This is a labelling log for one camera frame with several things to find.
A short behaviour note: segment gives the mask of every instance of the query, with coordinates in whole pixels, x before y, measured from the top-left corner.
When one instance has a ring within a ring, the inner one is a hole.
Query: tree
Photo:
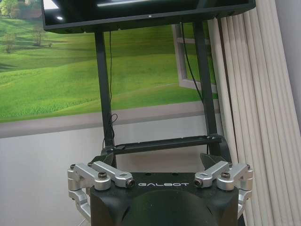
[[[4,48],[5,52],[11,53],[11,50],[14,47],[15,41],[16,41],[16,34],[6,33],[4,35],[3,42],[4,42],[4,45],[5,45],[5,48]]]
[[[11,10],[18,4],[18,0],[2,0],[0,3],[1,14],[3,16],[10,16]]]
[[[41,46],[42,38],[46,36],[46,32],[43,30],[41,26],[35,26],[33,28],[33,45],[34,46]]]

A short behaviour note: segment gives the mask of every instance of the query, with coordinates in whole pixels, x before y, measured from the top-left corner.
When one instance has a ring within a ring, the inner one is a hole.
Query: silver metal bracket
[[[131,173],[120,171],[102,161],[94,162],[92,168],[98,172],[106,172],[111,177],[111,180],[115,182],[117,187],[132,187],[135,185]]]
[[[90,195],[90,188],[98,191],[108,190],[111,187],[111,180],[118,187],[132,187],[135,184],[131,173],[120,171],[108,164],[97,161],[89,166],[79,163],[73,164],[68,169],[69,197],[75,201],[78,211],[91,222],[91,209],[87,195]]]
[[[195,174],[195,185],[197,187],[211,187],[212,182],[222,173],[229,170],[229,163],[226,161],[220,161],[204,172]]]
[[[239,163],[230,166],[225,161],[220,161],[204,172],[195,174],[196,187],[211,187],[217,180],[217,187],[224,191],[238,188],[238,218],[245,209],[246,201],[252,196],[253,170],[249,165]]]

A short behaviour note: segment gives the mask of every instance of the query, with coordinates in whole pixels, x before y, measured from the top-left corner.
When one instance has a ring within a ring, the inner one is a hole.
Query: black cable
[[[110,43],[110,106],[111,106],[111,102],[112,102],[112,33],[111,31],[109,32],[109,43]],[[115,131],[113,128],[113,123],[117,121],[118,119],[118,115],[117,114],[112,114],[111,116],[109,116],[109,129],[111,131],[112,134],[112,138],[115,138]],[[103,138],[103,148],[104,148],[104,141],[105,141],[105,137],[108,133],[108,129],[105,131],[104,133],[104,138]]]
[[[183,45],[184,45],[185,56],[186,56],[186,61],[187,61],[188,67],[189,67],[189,71],[190,71],[190,74],[191,74],[191,76],[192,76],[194,85],[195,85],[195,87],[196,87],[196,89],[197,89],[199,98],[200,98],[201,100],[203,100],[202,95],[201,95],[201,93],[200,93],[200,91],[199,91],[199,89],[198,89],[197,82],[196,82],[196,80],[195,80],[195,78],[194,78],[194,75],[193,75],[193,72],[192,72],[192,69],[191,69],[191,65],[190,65],[189,59],[188,59],[188,53],[187,53],[187,48],[186,48],[186,41],[185,41],[185,33],[184,33],[184,25],[183,25],[183,23],[181,23],[181,27],[182,27]]]

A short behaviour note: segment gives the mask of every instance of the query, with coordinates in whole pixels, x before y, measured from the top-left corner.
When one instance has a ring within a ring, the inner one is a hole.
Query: black metal stand
[[[96,59],[98,67],[98,79],[100,89],[100,100],[103,115],[103,134],[105,146],[114,147],[113,124],[111,113],[110,88],[107,70],[107,61],[105,54],[105,43],[103,32],[95,32]],[[112,166],[116,167],[116,157],[114,157]]]
[[[217,135],[214,103],[211,90],[211,80],[207,60],[207,50],[202,22],[194,23],[194,35],[198,56],[198,68],[203,94],[203,104],[205,110],[206,127],[208,136],[176,138],[170,140],[150,141],[134,144],[117,145],[114,144],[112,133],[110,90],[107,73],[107,63],[105,54],[105,44],[103,32],[95,32],[96,53],[98,64],[98,76],[100,84],[100,97],[103,115],[103,131],[105,140],[105,152],[116,154],[126,154],[135,152],[145,152],[162,150],[175,147],[186,147],[196,145],[209,145],[210,154],[222,156],[225,160],[231,161],[228,145],[223,137]]]
[[[206,118],[207,134],[217,134],[203,23],[193,23],[193,31],[198,57],[198,70],[202,87],[202,98]],[[218,144],[209,144],[209,149],[210,154],[221,155],[220,147]]]

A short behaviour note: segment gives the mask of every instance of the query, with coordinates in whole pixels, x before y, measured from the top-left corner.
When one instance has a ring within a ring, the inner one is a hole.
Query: screen
[[[198,11],[246,4],[249,0],[43,0],[45,25]]]

